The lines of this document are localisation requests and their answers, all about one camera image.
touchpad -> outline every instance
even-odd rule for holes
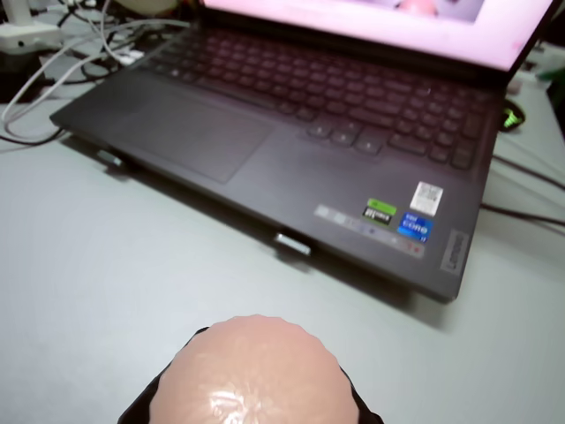
[[[228,182],[273,130],[257,119],[174,95],[155,99],[127,121],[118,130],[121,140],[219,183]]]

white sticker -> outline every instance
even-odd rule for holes
[[[440,206],[442,195],[442,188],[420,182],[412,198],[410,208],[429,216],[435,216]]]

desk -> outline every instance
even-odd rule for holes
[[[517,101],[529,121],[513,140],[565,169],[544,92]],[[551,173],[507,140],[496,150]],[[108,172],[76,140],[0,142],[0,199],[2,422],[116,422],[196,329],[248,314],[319,337],[387,424],[565,422],[562,235],[481,212],[443,306],[327,258],[283,261],[268,228],[163,178]],[[499,164],[485,200],[565,217],[562,193]]]

lenovo logo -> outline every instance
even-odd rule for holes
[[[452,230],[441,261],[441,269],[456,276],[461,275],[468,247],[469,234]]]

nvidia sticker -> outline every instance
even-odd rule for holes
[[[396,208],[384,201],[369,199],[363,217],[382,225],[389,225],[392,217],[396,214]]]

